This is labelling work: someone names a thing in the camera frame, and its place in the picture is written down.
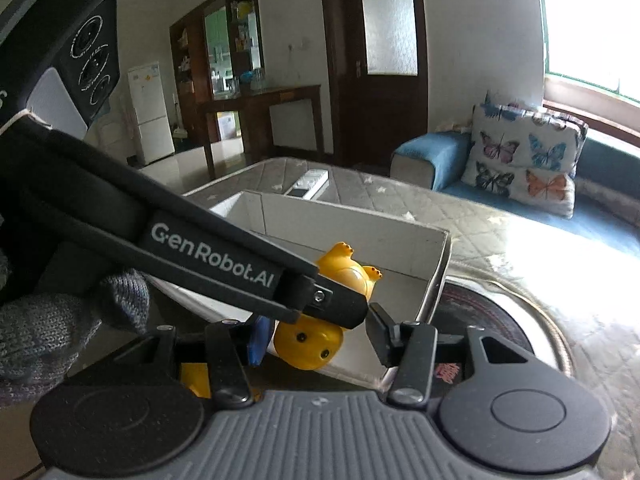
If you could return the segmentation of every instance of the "camera lens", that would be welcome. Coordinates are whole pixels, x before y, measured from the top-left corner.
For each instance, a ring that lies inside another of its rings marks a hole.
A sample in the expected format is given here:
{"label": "camera lens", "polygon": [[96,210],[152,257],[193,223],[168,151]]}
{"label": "camera lens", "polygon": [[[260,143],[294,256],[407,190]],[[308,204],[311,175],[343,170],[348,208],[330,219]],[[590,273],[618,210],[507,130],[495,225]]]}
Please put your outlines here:
{"label": "camera lens", "polygon": [[102,28],[102,18],[100,16],[94,16],[87,21],[78,30],[74,42],[71,45],[71,57],[78,58],[84,56],[87,50],[89,50],[94,44],[94,41],[100,34]]}
{"label": "camera lens", "polygon": [[95,86],[94,93],[91,94],[91,104],[97,105],[100,101],[102,101],[109,91],[109,82],[111,81],[111,76],[106,75]]}
{"label": "camera lens", "polygon": [[80,81],[78,82],[83,92],[95,83],[100,76],[100,72],[102,72],[104,66],[107,64],[107,59],[109,58],[107,48],[108,45],[103,45],[98,48],[84,65],[80,74]]}

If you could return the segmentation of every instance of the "wooden table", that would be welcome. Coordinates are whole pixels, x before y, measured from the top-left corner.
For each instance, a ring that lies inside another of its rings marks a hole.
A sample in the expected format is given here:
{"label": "wooden table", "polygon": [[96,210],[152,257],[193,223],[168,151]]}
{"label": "wooden table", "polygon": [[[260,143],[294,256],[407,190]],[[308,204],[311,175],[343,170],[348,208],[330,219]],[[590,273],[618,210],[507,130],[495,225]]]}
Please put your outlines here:
{"label": "wooden table", "polygon": [[[199,104],[198,113],[206,115],[209,130],[216,133],[214,138],[220,139],[217,113],[238,111],[244,152],[248,162],[253,164],[274,156],[270,107],[305,99],[311,101],[316,133],[316,150],[319,160],[324,160],[320,85],[242,90],[241,93],[234,96],[218,96],[211,101]],[[215,178],[211,144],[209,139],[203,139],[203,141],[209,175],[211,178]]]}

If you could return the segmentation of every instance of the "butterfly pattern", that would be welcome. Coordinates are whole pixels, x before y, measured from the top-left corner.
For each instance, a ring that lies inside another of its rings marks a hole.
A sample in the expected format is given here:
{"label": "butterfly pattern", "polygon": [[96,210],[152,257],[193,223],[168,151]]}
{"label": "butterfly pattern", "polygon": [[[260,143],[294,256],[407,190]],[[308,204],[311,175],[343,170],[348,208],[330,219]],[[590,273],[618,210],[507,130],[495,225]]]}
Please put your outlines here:
{"label": "butterfly pattern", "polygon": [[495,106],[492,104],[484,104],[480,106],[482,107],[482,110],[484,110],[485,117],[489,117],[489,118],[497,117],[498,120],[504,119],[511,123],[513,123],[513,121],[515,121],[518,117],[522,115],[522,112],[520,110],[516,110],[516,111],[507,110],[506,108],[503,108],[501,106]]}
{"label": "butterfly pattern", "polygon": [[531,145],[531,161],[536,168],[560,171],[561,162],[564,159],[566,142],[559,142],[554,147],[546,149],[540,140],[533,134],[529,134]]}
{"label": "butterfly pattern", "polygon": [[526,177],[527,192],[530,196],[542,197],[544,195],[544,200],[549,200],[549,196],[556,200],[564,200],[566,195],[566,177],[564,174],[559,174],[550,180],[543,180],[532,171],[527,170]]}
{"label": "butterfly pattern", "polygon": [[558,119],[552,117],[549,114],[533,114],[531,116],[531,121],[536,126],[545,126],[545,125],[548,124],[556,132],[562,132],[562,131],[566,130],[566,122],[565,121],[558,120]]}
{"label": "butterfly pattern", "polygon": [[515,175],[513,173],[501,173],[500,171],[490,170],[486,164],[476,162],[476,187],[496,193],[500,196],[509,197],[509,186],[513,182]]}
{"label": "butterfly pattern", "polygon": [[504,134],[500,142],[495,142],[490,136],[484,132],[480,132],[482,137],[482,144],[484,145],[484,155],[488,158],[499,158],[503,164],[511,164],[513,162],[513,155],[520,143],[517,140],[510,140],[509,142],[502,143]]}

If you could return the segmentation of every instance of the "door window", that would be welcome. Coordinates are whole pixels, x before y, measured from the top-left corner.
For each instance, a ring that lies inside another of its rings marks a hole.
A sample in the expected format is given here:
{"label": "door window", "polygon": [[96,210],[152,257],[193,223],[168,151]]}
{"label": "door window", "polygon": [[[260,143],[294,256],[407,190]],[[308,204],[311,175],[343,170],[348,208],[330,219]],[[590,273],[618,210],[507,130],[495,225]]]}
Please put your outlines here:
{"label": "door window", "polygon": [[370,75],[418,75],[414,0],[362,0]]}

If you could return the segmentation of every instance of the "hand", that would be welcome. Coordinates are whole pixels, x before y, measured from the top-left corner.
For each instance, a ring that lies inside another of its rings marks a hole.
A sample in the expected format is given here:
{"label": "hand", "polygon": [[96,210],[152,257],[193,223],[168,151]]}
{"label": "hand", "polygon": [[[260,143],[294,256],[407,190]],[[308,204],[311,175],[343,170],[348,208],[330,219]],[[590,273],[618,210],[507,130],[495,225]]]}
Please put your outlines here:
{"label": "hand", "polygon": [[[0,289],[11,273],[0,251]],[[85,298],[32,294],[0,305],[0,409],[60,384],[102,322],[144,333],[149,292],[136,270],[103,279]]]}

